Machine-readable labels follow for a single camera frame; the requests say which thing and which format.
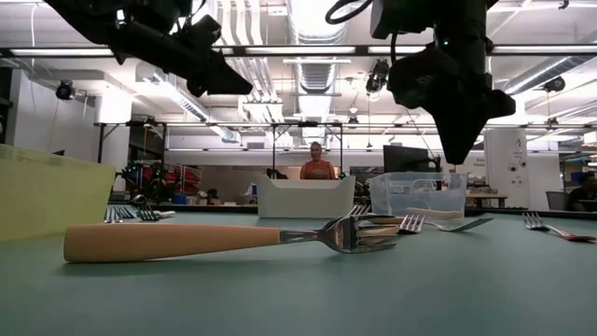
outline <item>clear plastic container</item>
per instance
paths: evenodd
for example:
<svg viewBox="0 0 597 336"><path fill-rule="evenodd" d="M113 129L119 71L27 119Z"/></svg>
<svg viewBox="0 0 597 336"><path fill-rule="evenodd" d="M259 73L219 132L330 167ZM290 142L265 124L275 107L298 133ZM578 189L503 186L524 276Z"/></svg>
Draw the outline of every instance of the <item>clear plastic container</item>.
<svg viewBox="0 0 597 336"><path fill-rule="evenodd" d="M372 211L397 217L407 215L409 208L458 211L462 213L462 219L465 216L466 183L467 174L387 173L376 176L369 180Z"/></svg>

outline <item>man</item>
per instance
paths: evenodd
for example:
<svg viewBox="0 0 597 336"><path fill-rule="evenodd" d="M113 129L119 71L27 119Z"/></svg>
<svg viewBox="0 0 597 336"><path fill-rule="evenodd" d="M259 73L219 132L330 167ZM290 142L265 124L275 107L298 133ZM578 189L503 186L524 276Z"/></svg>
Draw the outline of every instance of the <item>man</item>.
<svg viewBox="0 0 597 336"><path fill-rule="evenodd" d="M311 144L311 161L300 169L300 179L336 179L334 166L321 160L322 148L319 143Z"/></svg>
<svg viewBox="0 0 597 336"><path fill-rule="evenodd" d="M594 173L585 173L578 179L580 188L572 190L568 196L568 211L590 212L597 211L597 203L582 203L581 201L597 201L597 179Z"/></svg>

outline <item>orange shirt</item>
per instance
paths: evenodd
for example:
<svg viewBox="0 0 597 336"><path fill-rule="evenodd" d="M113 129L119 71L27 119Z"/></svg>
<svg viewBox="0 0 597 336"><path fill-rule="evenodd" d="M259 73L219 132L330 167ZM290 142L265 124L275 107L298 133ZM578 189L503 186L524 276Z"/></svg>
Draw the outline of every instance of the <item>orange shirt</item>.
<svg viewBox="0 0 597 336"><path fill-rule="evenodd" d="M333 169L329 161L309 161L305 163L305 179L332 179Z"/></svg>

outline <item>chair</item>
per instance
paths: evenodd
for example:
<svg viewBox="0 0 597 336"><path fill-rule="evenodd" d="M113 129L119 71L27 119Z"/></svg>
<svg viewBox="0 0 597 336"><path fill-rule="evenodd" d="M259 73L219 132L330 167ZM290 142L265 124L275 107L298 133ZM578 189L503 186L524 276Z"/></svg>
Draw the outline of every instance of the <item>chair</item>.
<svg viewBox="0 0 597 336"><path fill-rule="evenodd" d="M546 191L549 210L566 210L568 194L563 191Z"/></svg>

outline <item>computer monitor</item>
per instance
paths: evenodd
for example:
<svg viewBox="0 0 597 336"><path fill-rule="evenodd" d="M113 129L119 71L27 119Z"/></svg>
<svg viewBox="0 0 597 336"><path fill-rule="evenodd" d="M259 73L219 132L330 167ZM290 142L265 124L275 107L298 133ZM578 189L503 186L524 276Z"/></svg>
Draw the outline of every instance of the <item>computer monitor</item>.
<svg viewBox="0 0 597 336"><path fill-rule="evenodd" d="M383 170L386 173L435 172L435 168L429 167L430 161L427 149L402 146L383 147Z"/></svg>

